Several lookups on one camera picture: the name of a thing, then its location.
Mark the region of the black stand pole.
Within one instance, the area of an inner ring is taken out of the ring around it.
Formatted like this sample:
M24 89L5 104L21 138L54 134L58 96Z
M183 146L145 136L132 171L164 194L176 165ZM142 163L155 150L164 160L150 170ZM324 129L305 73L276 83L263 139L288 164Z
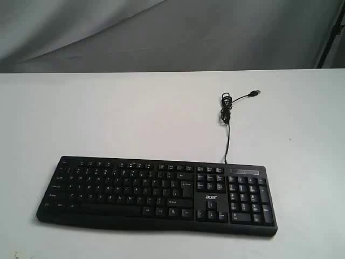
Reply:
M341 3L341 7L337 13L336 20L332 24L332 29L329 33L329 36L327 38L327 41L325 43L325 46L322 49L322 54L318 60L318 63L316 65L317 69L322 69L326 59L331 51L331 48L333 46L333 43L335 41L336 36L339 36L344 28L344 24L342 24L342 21L344 19L344 1Z

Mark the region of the black acer keyboard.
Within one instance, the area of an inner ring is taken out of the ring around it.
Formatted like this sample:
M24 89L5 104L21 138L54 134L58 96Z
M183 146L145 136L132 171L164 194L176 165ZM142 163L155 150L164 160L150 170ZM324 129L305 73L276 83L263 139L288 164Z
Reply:
M36 216L101 229L278 230L263 166L191 161L63 156Z

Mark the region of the grey backdrop cloth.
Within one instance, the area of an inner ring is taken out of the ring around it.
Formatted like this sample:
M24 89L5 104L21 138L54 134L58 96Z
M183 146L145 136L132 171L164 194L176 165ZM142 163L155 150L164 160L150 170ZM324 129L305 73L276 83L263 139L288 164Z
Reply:
M1 1L1 72L315 68L342 1Z

